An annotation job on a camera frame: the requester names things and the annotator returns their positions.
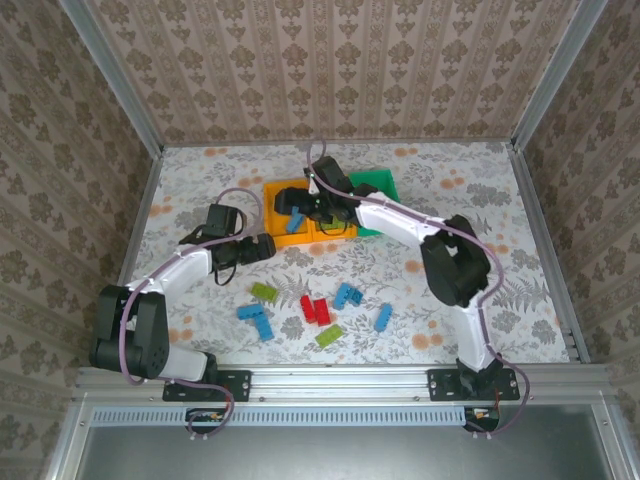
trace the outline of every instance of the gray panel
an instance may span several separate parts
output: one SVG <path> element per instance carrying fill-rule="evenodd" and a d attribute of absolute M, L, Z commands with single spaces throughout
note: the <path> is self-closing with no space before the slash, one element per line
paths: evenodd
<path fill-rule="evenodd" d="M 236 427 L 207 441 L 183 428 L 96 428 L 80 479 L 606 480 L 588 406 L 531 407 L 513 430 L 459 427 Z"/>

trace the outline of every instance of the floral tablecloth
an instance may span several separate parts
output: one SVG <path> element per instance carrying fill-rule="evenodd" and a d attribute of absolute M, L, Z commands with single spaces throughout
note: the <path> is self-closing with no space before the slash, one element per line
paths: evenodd
<path fill-rule="evenodd" d="M 134 278 L 168 258 L 223 189 L 247 187 L 262 198 L 265 182 L 301 177 L 305 147 L 166 149 Z M 345 172 L 391 169 L 407 206 L 443 218 L 466 216 L 506 270 L 506 286 L 486 315 L 497 350 L 522 363 L 568 361 L 505 144 L 330 144 L 328 153 Z M 225 203 L 255 220 L 248 195 L 231 194 Z M 265 343 L 236 318 L 238 306 L 255 302 L 254 282 L 280 291 L 275 304 L 265 305 L 275 334 Z M 341 282 L 356 286 L 364 300 L 358 308 L 330 308 L 345 334 L 322 350 L 314 340 L 321 329 L 305 322 L 299 299 L 309 294 L 330 304 Z M 377 333 L 373 323 L 383 303 L 393 306 L 393 316 Z M 239 267 L 226 287 L 209 276 L 170 308 L 169 326 L 171 342 L 210 351 L 223 364 L 450 363 L 457 352 L 451 310 L 427 288 L 420 252 L 384 236 L 288 247 Z"/>

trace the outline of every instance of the wallpaper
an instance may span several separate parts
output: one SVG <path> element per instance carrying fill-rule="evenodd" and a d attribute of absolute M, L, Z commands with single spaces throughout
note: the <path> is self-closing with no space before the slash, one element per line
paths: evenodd
<path fill-rule="evenodd" d="M 526 158 L 593 359 L 640 439 L 640 3 L 608 3 Z"/>
<path fill-rule="evenodd" d="M 509 137 L 578 0 L 90 0 L 163 143 Z"/>
<path fill-rule="evenodd" d="M 302 144 L 166 149 L 134 277 L 164 262 L 205 221 L 219 192 L 237 185 L 262 197 L 264 184 L 303 176 L 305 152 Z M 330 143 L 327 152 L 345 172 L 390 169 L 404 205 L 467 217 L 505 269 L 504 289 L 485 307 L 495 348 L 514 362 L 568 361 L 504 143 Z M 240 208 L 249 222 L 257 216 L 249 195 L 222 202 Z M 383 235 L 279 249 L 269 260 L 238 267 L 227 286 L 216 286 L 210 275 L 190 288 L 169 309 L 170 340 L 212 352 L 221 364 L 455 363 L 458 318 L 431 293 L 424 268 L 418 248 Z M 494 269 L 489 282 L 495 280 Z M 264 304 L 275 335 L 268 342 L 236 317 L 237 307 L 256 302 L 255 282 L 279 291 L 276 302 Z M 363 293 L 360 307 L 332 307 L 342 282 Z M 305 294 L 326 298 L 332 323 L 344 331 L 325 349 L 314 340 L 323 329 L 302 314 Z M 393 315 L 378 333 L 373 323 L 384 303 Z"/>
<path fill-rule="evenodd" d="M 38 478 L 150 159 L 57 1 L 0 1 L 0 478 Z"/>

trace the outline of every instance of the orange bin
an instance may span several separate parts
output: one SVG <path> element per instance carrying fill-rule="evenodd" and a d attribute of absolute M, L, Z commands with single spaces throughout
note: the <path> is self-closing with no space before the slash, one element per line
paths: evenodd
<path fill-rule="evenodd" d="M 306 178 L 296 178 L 295 180 L 265 183 L 264 185 L 264 228 L 273 237 L 276 248 L 326 240 L 355 238 L 357 236 L 358 229 L 354 225 L 349 226 L 340 235 L 334 235 L 335 232 L 333 230 L 326 230 L 325 228 L 325 231 L 329 234 L 327 235 L 317 227 L 316 222 L 308 218 L 305 218 L 296 233 L 287 233 L 287 224 L 291 217 L 289 215 L 280 215 L 273 208 L 276 195 L 280 190 L 287 187 L 309 188 L 309 182 Z"/>

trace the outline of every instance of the wall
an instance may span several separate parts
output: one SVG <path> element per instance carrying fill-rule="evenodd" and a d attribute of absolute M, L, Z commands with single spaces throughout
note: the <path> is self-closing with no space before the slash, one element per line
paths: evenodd
<path fill-rule="evenodd" d="M 150 159 L 55 0 L 0 2 L 0 478 L 31 479 Z"/>
<path fill-rule="evenodd" d="M 90 0 L 163 142 L 506 138 L 577 0 Z"/>
<path fill-rule="evenodd" d="M 525 156 L 590 352 L 640 438 L 640 2 L 608 3 Z"/>

